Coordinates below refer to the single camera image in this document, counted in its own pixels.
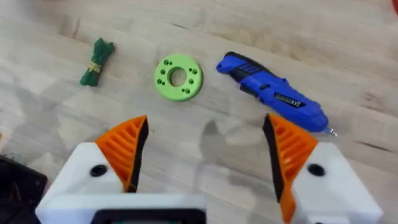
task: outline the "label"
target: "label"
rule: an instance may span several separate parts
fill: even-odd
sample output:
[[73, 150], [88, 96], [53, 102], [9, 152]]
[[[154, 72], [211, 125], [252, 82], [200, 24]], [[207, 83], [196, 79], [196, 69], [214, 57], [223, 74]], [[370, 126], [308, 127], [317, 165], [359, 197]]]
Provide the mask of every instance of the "label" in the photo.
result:
[[292, 99], [288, 96], [282, 95], [280, 93], [274, 93], [274, 98], [277, 100], [280, 100], [290, 106], [293, 106], [294, 108], [301, 108], [301, 107], [305, 106], [305, 103], [302, 103], [298, 100]]

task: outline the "black object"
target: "black object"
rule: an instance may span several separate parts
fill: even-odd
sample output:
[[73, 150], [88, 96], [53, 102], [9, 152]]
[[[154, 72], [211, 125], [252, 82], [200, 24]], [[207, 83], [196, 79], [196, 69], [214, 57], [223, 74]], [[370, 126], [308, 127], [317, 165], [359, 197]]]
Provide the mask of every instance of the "black object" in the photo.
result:
[[148, 134], [149, 134], [148, 119], [145, 119], [144, 123], [142, 124], [140, 133], [138, 135], [136, 156], [134, 158], [134, 168], [132, 169], [133, 172], [131, 174], [130, 186], [127, 190], [128, 192], [131, 193], [137, 192], [139, 173], [141, 171], [142, 150], [144, 149], [144, 144], [145, 141], [147, 140]]
[[272, 126], [268, 114], [264, 121], [264, 125], [262, 126], [262, 130], [266, 135], [269, 146], [269, 155], [271, 158], [271, 166], [272, 166], [272, 180], [274, 181], [275, 194], [279, 202], [280, 197], [282, 196], [282, 192], [284, 190], [284, 181], [282, 178], [282, 172], [280, 171], [280, 164], [279, 164], [276, 140], [274, 135], [274, 127]]
[[108, 171], [108, 168], [106, 167], [106, 165], [96, 165], [93, 168], [91, 168], [90, 170], [90, 175], [92, 177], [101, 177], [102, 175], [104, 175], [106, 173], [106, 171]]
[[133, 221], [176, 221], [181, 224], [206, 224], [206, 213], [199, 209], [105, 209], [97, 211], [91, 224]]
[[40, 223], [34, 209], [46, 183], [45, 175], [0, 156], [0, 223]]
[[318, 164], [310, 164], [307, 167], [309, 173], [317, 177], [323, 177], [325, 175], [325, 169]]

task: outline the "green 3d printed disc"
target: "green 3d printed disc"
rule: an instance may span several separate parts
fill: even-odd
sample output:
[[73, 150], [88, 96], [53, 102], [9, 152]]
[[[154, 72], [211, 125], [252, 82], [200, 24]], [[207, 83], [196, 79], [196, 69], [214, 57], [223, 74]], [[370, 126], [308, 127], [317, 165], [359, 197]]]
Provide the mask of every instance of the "green 3d printed disc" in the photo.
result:
[[[170, 78], [178, 69], [184, 70], [187, 75], [185, 83], [180, 86], [173, 86]], [[172, 54], [163, 58], [155, 70], [155, 86], [160, 94], [170, 100], [189, 100], [200, 90], [203, 75], [199, 65], [184, 54]]]

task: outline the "black screw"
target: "black screw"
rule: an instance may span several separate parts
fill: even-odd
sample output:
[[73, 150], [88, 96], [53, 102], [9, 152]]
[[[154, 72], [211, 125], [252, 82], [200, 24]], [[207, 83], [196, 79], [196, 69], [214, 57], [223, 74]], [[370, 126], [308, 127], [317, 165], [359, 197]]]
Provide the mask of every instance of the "black screw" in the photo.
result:
[[323, 177], [325, 175], [325, 169], [318, 164], [310, 164], [307, 167], [309, 173], [317, 177]]
[[100, 177], [104, 175], [108, 171], [108, 168], [105, 165], [96, 165], [90, 170], [90, 175], [92, 177]]

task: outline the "hole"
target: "hole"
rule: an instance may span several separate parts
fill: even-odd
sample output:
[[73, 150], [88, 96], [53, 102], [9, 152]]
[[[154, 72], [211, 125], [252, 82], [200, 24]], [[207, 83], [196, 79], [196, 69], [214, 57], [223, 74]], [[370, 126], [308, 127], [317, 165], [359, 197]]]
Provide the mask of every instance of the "hole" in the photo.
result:
[[318, 164], [310, 164], [307, 167], [309, 173], [317, 177], [323, 177], [325, 175], [325, 169]]
[[170, 82], [173, 86], [180, 86], [187, 80], [187, 74], [183, 69], [176, 69], [170, 76]]
[[108, 168], [105, 165], [97, 165], [91, 168], [90, 175], [92, 177], [100, 177], [104, 175], [108, 171]]

